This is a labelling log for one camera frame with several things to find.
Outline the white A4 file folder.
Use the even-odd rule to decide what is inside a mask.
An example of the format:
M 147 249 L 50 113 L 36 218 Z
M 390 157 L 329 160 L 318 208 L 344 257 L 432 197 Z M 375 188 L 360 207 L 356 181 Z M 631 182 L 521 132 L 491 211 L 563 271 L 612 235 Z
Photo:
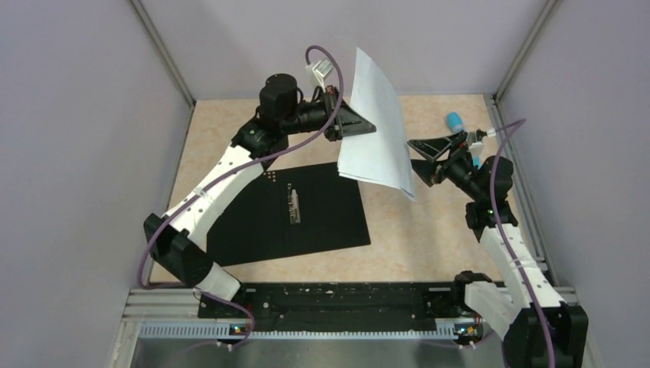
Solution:
M 287 184 L 297 190 L 292 225 Z M 370 245 L 359 183 L 336 163 L 267 172 L 248 184 L 207 234 L 207 253 L 222 267 Z

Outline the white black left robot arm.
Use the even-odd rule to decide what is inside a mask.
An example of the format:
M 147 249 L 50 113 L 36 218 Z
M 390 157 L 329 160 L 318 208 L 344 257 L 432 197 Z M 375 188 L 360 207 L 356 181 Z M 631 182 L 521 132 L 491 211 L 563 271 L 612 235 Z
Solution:
M 330 142 L 372 134 L 376 126 L 352 109 L 337 87 L 317 86 L 305 100 L 297 80 L 273 74 L 259 93 L 254 116 L 231 139 L 204 179 L 164 215 L 144 222 L 146 259 L 161 265 L 188 288 L 231 301 L 240 281 L 213 261 L 200 242 L 236 196 L 278 158 L 292 151 L 288 137 L 310 133 Z

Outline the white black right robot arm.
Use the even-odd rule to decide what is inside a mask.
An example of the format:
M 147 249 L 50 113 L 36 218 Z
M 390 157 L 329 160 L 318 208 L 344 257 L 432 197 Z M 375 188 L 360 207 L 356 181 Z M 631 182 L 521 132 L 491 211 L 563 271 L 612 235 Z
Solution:
M 555 289 L 524 241 L 507 200 L 513 163 L 495 155 L 476 166 L 466 132 L 408 145 L 421 156 L 412 168 L 427 186 L 449 181 L 471 200 L 467 227 L 499 269 L 509 295 L 473 271 L 458 274 L 452 290 L 458 304 L 499 337 L 506 366 L 581 367 L 589 318 Z

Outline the blue marker pen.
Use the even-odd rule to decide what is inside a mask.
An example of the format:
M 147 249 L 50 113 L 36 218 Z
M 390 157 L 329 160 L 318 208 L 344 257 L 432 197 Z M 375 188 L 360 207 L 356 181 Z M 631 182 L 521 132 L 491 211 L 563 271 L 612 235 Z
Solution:
M 448 128 L 452 133 L 459 133 L 463 130 L 465 130 L 465 126 L 463 124 L 462 119 L 456 112 L 450 112 L 446 118 L 445 121 L 447 123 Z

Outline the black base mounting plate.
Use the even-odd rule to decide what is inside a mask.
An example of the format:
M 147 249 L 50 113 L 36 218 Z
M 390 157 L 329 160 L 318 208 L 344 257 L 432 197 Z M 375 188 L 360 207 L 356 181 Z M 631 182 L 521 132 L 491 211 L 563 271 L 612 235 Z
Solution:
M 432 332 L 444 322 L 481 322 L 450 282 L 247 283 L 230 307 L 199 297 L 202 319 L 245 318 L 256 332 Z

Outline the left aluminium corner post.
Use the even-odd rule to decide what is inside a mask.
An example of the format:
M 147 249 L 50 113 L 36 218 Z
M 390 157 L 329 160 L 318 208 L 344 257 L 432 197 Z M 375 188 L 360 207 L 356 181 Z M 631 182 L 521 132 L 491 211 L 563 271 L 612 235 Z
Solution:
M 183 100 L 186 102 L 189 108 L 193 109 L 196 105 L 196 99 L 192 96 L 187 83 L 185 82 L 180 70 L 178 69 L 176 62 L 173 60 L 171 53 L 166 47 L 166 44 L 157 27 L 155 26 L 153 19 L 149 15 L 145 4 L 141 0 L 127 0 L 126 2 L 132 8 L 134 15 L 138 19 L 138 22 L 141 24 L 145 35 L 149 39 L 153 50 L 158 55 L 163 68 L 168 74 L 168 77 L 174 84 L 177 91 L 181 94 Z

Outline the aluminium corner post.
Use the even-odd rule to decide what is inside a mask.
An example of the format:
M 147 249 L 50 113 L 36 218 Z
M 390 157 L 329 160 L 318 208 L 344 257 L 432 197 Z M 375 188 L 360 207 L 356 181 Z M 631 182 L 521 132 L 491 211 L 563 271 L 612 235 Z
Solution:
M 178 69 L 176 62 L 173 60 L 171 53 L 166 47 L 166 44 L 157 27 L 155 26 L 153 19 L 149 15 L 145 4 L 141 0 L 127 0 L 126 2 L 132 8 L 134 15 L 138 19 L 138 22 L 141 24 L 145 35 L 149 39 L 153 50 L 158 55 L 163 68 L 168 74 L 168 77 L 174 84 L 177 91 L 181 94 L 183 100 L 186 102 L 189 108 L 193 109 L 196 105 L 196 99 L 192 96 L 187 83 L 185 82 L 180 70 Z
M 500 104 L 501 101 L 507 96 L 511 85 L 526 63 L 528 57 L 530 56 L 530 53 L 535 48 L 536 43 L 539 41 L 541 35 L 544 32 L 544 29 L 547 27 L 550 19 L 554 16 L 557 9 L 561 6 L 562 3 L 563 1 L 561 0 L 548 0 L 544 2 L 539 15 L 528 31 L 527 36 L 525 37 L 524 42 L 520 46 L 514 59 L 510 63 L 510 66 L 508 67 L 504 78 L 500 82 L 497 91 L 492 95 L 493 101 L 496 105 Z

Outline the right aluminium corner post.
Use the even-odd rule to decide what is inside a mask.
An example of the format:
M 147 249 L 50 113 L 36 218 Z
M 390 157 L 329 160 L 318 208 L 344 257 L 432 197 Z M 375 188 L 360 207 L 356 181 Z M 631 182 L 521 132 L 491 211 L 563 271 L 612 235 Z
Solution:
M 492 95 L 493 101 L 496 105 L 500 104 L 501 101 L 507 96 L 511 85 L 526 63 L 528 57 L 530 56 L 530 53 L 535 48 L 536 43 L 539 41 L 541 35 L 544 32 L 544 29 L 547 27 L 550 19 L 554 16 L 557 9 L 561 6 L 562 3 L 563 1 L 561 0 L 548 0 L 544 2 L 539 15 L 528 31 L 527 36 L 525 37 L 524 42 L 520 46 L 514 59 L 510 63 L 510 66 L 508 67 L 504 78 L 500 82 L 497 91 Z

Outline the aluminium front rail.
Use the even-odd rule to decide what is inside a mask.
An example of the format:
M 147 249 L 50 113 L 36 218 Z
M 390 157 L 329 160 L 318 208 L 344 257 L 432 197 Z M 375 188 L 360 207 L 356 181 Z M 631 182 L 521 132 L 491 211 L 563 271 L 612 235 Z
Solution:
M 287 312 L 405 312 L 408 317 L 469 317 L 455 303 L 451 284 L 431 282 L 251 283 L 235 303 L 258 320 Z M 197 291 L 132 290 L 124 317 L 219 318 L 242 312 Z

